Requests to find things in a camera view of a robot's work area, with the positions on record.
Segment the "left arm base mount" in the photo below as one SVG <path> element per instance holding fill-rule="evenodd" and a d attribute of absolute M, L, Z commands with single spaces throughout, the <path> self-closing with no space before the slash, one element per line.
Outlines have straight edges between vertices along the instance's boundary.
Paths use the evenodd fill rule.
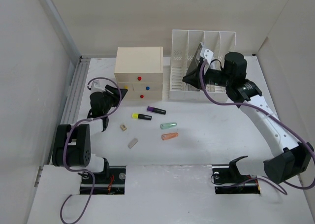
<path fill-rule="evenodd" d="M 79 194 L 89 194 L 92 189 L 93 179 L 91 174 L 82 173 Z M 110 166 L 103 173 L 95 173 L 93 194 L 123 195 L 125 194 L 126 167 Z"/>

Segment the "grey setup guide booklet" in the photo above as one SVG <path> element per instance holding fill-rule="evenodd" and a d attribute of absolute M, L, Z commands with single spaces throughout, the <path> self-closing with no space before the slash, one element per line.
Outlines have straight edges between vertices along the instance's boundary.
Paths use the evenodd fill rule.
<path fill-rule="evenodd" d="M 198 45 L 198 47 L 197 47 L 197 50 L 196 50 L 196 52 L 195 52 L 195 54 L 194 54 L 194 56 L 193 56 L 193 58 L 192 58 L 192 60 L 191 60 L 191 62 L 190 62 L 190 65 L 189 65 L 189 67 L 188 67 L 188 69 L 187 69 L 186 74 L 192 72 L 193 70 L 195 70 L 196 68 L 198 68 L 199 66 L 201 66 L 201 65 L 203 64 L 203 60 L 202 60 L 202 58 L 200 57 L 200 50 L 201 50 L 202 47 L 207 48 L 207 47 L 204 45 L 203 42 L 200 42 L 199 45 Z M 199 91 L 199 90 L 200 90 L 200 89 L 196 89 L 196 88 L 193 87 L 193 86 L 190 86 L 190 87 L 191 87 L 191 90 L 192 90 L 192 88 L 194 88 L 194 91 Z"/>

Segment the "cream drawer cabinet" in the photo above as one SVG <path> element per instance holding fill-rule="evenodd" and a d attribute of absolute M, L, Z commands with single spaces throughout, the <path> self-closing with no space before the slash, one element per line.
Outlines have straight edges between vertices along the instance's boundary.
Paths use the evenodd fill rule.
<path fill-rule="evenodd" d="M 125 100 L 162 100 L 163 48 L 119 47 L 114 74 Z"/>

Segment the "yellow highlighter marker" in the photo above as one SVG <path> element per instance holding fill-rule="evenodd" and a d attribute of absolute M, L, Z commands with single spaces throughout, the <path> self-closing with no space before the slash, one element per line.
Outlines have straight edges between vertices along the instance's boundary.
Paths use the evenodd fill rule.
<path fill-rule="evenodd" d="M 140 119 L 140 120 L 152 120 L 152 116 L 150 115 L 145 115 L 145 114 L 139 114 L 139 113 L 132 113 L 132 118 L 133 119 Z"/>

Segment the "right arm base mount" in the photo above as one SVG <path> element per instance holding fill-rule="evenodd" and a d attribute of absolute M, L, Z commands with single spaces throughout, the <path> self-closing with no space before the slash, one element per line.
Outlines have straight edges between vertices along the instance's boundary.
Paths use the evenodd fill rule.
<path fill-rule="evenodd" d="M 233 159 L 228 164 L 213 164 L 211 182 L 215 194 L 260 194 L 259 183 L 251 175 L 242 175 L 236 163 L 248 156 Z"/>

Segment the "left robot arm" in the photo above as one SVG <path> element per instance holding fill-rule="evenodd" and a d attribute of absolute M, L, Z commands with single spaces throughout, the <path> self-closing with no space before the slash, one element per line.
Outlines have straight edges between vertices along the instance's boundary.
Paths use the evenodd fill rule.
<path fill-rule="evenodd" d="M 93 177 L 99 183 L 105 183 L 110 178 L 110 167 L 107 159 L 96 156 L 91 152 L 91 135 L 107 129 L 109 118 L 105 117 L 111 108 L 119 106 L 128 89 L 118 89 L 109 85 L 105 88 L 92 87 L 90 94 L 90 110 L 87 119 L 103 117 L 95 122 L 88 121 L 76 126 L 70 135 L 66 150 L 65 161 L 63 152 L 65 142 L 72 130 L 71 125 L 59 125 L 55 136 L 52 163 L 57 167 L 68 166 L 72 169 L 87 169 L 93 172 Z"/>

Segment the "purple highlighter marker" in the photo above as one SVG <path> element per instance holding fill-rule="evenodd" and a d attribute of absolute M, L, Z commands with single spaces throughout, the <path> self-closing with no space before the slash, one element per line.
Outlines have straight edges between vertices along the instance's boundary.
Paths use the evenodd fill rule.
<path fill-rule="evenodd" d="M 150 106 L 147 107 L 147 111 L 152 112 L 152 113 L 161 114 L 161 115 L 166 114 L 166 110 L 155 108 L 155 107 L 150 107 Z"/>

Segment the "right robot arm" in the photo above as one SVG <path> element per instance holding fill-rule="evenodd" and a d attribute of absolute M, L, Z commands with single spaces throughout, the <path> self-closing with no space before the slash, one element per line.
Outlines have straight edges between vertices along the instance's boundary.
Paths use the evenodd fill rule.
<path fill-rule="evenodd" d="M 237 106 L 253 122 L 267 142 L 273 158 L 264 161 L 264 172 L 276 184 L 306 171 L 315 159 L 310 143 L 282 123 L 268 106 L 256 83 L 247 79 L 247 61 L 241 53 L 228 52 L 220 69 L 214 69 L 216 59 L 206 50 L 196 54 L 183 82 L 202 90 L 210 102 L 220 105 L 206 91 L 206 85 L 224 87 L 230 106 Z"/>

